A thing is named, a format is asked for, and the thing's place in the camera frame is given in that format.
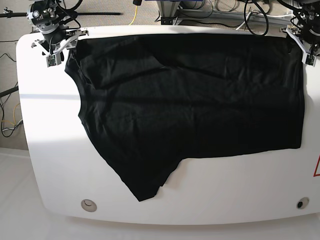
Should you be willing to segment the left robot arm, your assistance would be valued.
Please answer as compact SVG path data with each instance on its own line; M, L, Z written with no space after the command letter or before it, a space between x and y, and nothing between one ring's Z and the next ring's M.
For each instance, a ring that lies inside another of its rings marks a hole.
M294 33L301 43L310 45L311 55L320 55L320 1L319 0L296 0L298 7L284 0L278 2L291 10L294 17L290 20L297 30Z

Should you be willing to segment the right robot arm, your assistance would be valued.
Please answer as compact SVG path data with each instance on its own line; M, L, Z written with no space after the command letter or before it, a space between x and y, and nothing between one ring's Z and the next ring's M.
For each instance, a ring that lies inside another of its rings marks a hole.
M81 29L77 21L79 0L71 8L61 6L60 0L35 0L28 9L27 19L42 34L31 47L39 47L46 58L48 67L60 65L64 61L63 50L77 46L80 36L87 36L87 30Z

